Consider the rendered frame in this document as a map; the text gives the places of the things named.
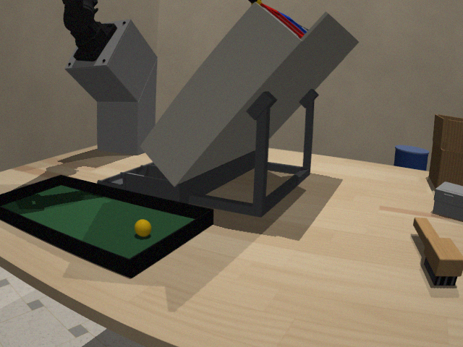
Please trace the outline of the blue square frame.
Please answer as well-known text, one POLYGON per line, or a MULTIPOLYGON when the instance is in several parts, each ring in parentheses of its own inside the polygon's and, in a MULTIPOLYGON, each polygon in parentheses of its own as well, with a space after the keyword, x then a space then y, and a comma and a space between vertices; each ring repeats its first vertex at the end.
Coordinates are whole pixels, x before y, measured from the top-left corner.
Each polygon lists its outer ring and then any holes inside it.
MULTIPOLYGON (((279 12, 280 13, 280 12, 279 12)), ((282 13, 280 13, 282 14, 282 13)), ((290 17, 286 16, 285 14, 282 14, 285 18, 287 18, 293 25, 295 25, 298 29, 300 29, 301 31, 304 32, 304 34, 307 32, 305 31, 302 27, 300 27, 293 19, 291 19, 290 17)))

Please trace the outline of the brown wire brush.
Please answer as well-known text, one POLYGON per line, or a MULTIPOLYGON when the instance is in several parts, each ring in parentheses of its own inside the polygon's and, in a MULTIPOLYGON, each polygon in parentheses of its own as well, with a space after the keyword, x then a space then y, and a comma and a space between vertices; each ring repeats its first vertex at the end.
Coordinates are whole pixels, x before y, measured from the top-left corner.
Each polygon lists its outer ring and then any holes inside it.
POLYGON ((461 252, 450 238, 440 238, 427 218, 415 218, 413 226, 425 246, 424 265, 433 285, 455 286, 463 271, 461 252))

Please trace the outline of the green tray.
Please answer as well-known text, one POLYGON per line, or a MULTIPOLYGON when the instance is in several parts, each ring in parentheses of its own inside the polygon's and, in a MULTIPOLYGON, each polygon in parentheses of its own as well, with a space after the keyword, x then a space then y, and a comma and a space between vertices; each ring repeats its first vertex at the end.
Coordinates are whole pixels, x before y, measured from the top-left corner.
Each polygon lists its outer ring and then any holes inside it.
POLYGON ((59 175, 0 194, 0 220, 134 278, 212 226, 213 209, 59 175))

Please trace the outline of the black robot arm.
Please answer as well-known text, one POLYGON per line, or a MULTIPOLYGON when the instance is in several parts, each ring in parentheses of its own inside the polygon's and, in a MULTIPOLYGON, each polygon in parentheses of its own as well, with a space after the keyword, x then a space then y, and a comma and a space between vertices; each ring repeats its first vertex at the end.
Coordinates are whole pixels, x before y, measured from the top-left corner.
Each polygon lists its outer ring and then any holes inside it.
POLYGON ((94 20, 98 0, 62 0, 64 26, 76 39, 74 54, 77 61, 95 61, 115 33, 114 23, 101 24, 94 20), (79 41, 79 42, 78 42, 79 41))

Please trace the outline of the brown cardboard box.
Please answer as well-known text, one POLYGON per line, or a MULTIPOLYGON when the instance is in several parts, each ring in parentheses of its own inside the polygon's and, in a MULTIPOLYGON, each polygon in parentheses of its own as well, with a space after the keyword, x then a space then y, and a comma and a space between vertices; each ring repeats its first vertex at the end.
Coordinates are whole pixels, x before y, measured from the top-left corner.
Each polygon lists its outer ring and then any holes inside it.
POLYGON ((435 189, 445 181, 463 186, 463 118, 435 114, 429 177, 435 189))

